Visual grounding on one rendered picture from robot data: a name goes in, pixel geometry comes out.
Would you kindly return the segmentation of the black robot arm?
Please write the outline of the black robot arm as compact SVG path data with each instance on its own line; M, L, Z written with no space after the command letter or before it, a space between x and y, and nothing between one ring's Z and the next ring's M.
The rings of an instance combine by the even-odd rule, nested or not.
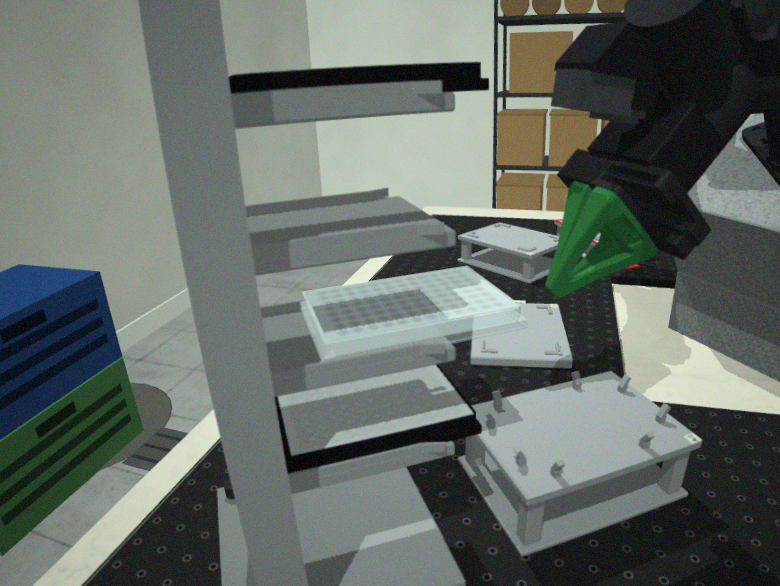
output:
M609 121L588 151L682 185L763 113L742 138L780 186L780 0L627 0L624 17L586 26L555 63L551 106Z

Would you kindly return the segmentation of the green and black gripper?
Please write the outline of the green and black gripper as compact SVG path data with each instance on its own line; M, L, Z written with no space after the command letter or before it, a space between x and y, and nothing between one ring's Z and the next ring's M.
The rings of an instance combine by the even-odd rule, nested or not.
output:
M557 174L568 193L545 288L561 299L658 250L685 260L711 232L687 193L719 155L718 143L682 185L667 169L577 149Z

